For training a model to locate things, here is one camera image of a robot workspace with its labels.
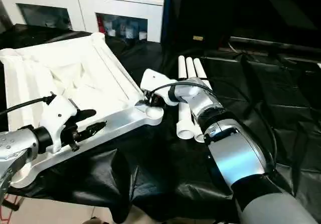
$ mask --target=white cabinet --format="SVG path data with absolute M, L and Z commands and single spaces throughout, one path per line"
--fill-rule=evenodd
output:
M 88 32 L 106 31 L 119 37 L 161 40 L 163 7 L 116 0 L 79 0 Z
M 160 42 L 164 0 L 2 0 L 13 24 Z
M 78 0 L 2 0 L 13 24 L 85 31 Z

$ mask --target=black cloth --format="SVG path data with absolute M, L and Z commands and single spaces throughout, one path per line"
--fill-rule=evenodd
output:
M 0 35 L 0 49 L 86 35 L 16 25 Z M 173 48 L 109 37 L 106 43 L 138 85 L 146 68 L 177 76 Z M 202 60 L 214 92 L 271 151 L 271 138 L 254 108 L 267 119 L 278 145 L 277 171 L 270 179 L 295 195 L 321 223 L 321 70 L 316 64 L 272 57 L 222 54 L 221 58 Z M 177 138 L 177 115 L 177 107 L 168 107 L 158 126 L 143 126 L 101 144 L 44 170 L 30 186 L 9 192 L 108 207 L 116 222 L 125 220 L 132 204 L 159 221 L 175 216 L 238 221 L 230 193 L 209 174 L 207 147 Z

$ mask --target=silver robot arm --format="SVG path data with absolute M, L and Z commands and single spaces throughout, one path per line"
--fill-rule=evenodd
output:
M 94 116 L 96 111 L 79 110 L 72 100 L 59 95 L 53 94 L 50 98 L 38 128 L 25 126 L 0 135 L 0 204 L 12 177 L 26 163 L 45 152 L 57 153 L 65 145 L 69 145 L 72 151 L 77 151 L 77 142 L 92 137 L 106 125 L 94 123 L 78 132 L 76 123 Z
M 152 91 L 173 82 L 175 80 L 148 69 L 140 87 Z M 206 86 L 199 78 L 180 83 Z M 190 85 L 165 87 L 155 91 L 155 94 L 168 105 L 178 102 L 189 104 L 204 133 L 211 157 L 233 191 L 242 223 L 317 223 L 295 198 L 282 192 L 269 180 L 266 160 L 259 146 L 212 94 Z

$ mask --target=cable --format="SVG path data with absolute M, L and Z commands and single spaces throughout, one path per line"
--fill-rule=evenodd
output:
M 51 96 L 48 96 L 48 97 L 41 97 L 41 98 L 37 98 L 37 99 L 34 99 L 34 100 L 30 100 L 28 102 L 23 102 L 23 103 L 20 103 L 18 105 L 15 105 L 15 106 L 12 106 L 4 111 L 1 111 L 0 112 L 0 116 L 2 115 L 5 115 L 11 111 L 14 111 L 14 110 L 17 110 L 19 108 L 22 108 L 22 107 L 25 107 L 25 106 L 28 106 L 28 105 L 32 105 L 34 103 L 37 103 L 37 102 L 45 102 L 46 104 L 49 104 L 51 103 L 51 101 L 56 97 L 56 95 L 52 94 Z
M 231 43 L 230 42 L 227 42 L 227 44 L 229 45 L 229 47 L 232 49 L 233 52 L 236 52 L 236 53 L 239 53 L 238 51 L 235 50 L 234 47 L 232 47 Z
M 209 92 L 212 96 L 216 97 L 215 93 L 209 87 L 198 84 L 198 83 L 193 83 L 193 82 L 173 82 L 173 83 L 169 83 L 169 84 L 165 84 L 163 86 L 157 87 L 149 93 L 152 96 L 157 90 L 160 90 L 165 87 L 171 87 L 171 86 L 177 86 L 177 85 L 200 87 L 200 88 L 206 90 L 207 92 Z
M 212 79 L 210 78 L 200 78 L 201 80 L 207 80 L 210 82 L 213 82 Z M 248 102 L 251 103 L 250 99 L 236 86 L 234 86 L 233 84 L 221 80 L 221 79 L 215 79 L 216 81 L 220 81 L 223 82 L 231 87 L 233 87 L 235 90 L 237 90 L 239 92 L 239 94 L 242 95 L 242 97 Z M 275 138 L 275 134 L 273 129 L 271 128 L 270 124 L 268 123 L 268 121 L 265 119 L 265 117 L 255 108 L 253 107 L 253 110 L 255 111 L 255 113 L 260 117 L 260 119 L 262 120 L 263 124 L 265 125 L 265 128 L 268 130 L 268 133 L 270 135 L 271 141 L 272 141 L 272 162 L 273 162 L 273 170 L 275 170 L 276 168 L 276 158 L 277 158 L 277 142 L 276 142 L 276 138 Z

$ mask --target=white cylinder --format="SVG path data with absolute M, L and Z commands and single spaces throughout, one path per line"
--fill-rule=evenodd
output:
M 196 71 L 194 68 L 194 63 L 191 57 L 186 58 L 186 67 L 188 78 L 196 77 Z
M 201 61 L 198 58 L 194 59 L 194 66 L 195 66 L 195 70 L 197 73 L 197 76 L 199 78 L 207 78 L 206 73 L 204 71 L 204 68 L 201 64 Z M 203 83 L 206 84 L 207 87 L 209 87 L 210 89 L 212 89 L 210 82 L 208 80 L 203 80 Z
M 186 58 L 186 68 L 188 78 L 196 77 L 196 71 L 191 57 Z M 199 124 L 196 121 L 194 121 L 194 139 L 199 143 L 204 143 L 204 135 Z
M 179 56 L 179 78 L 186 78 L 186 65 L 184 56 Z M 176 134 L 180 139 L 188 140 L 194 136 L 194 124 L 191 110 L 187 103 L 179 103 L 179 121 L 176 124 Z

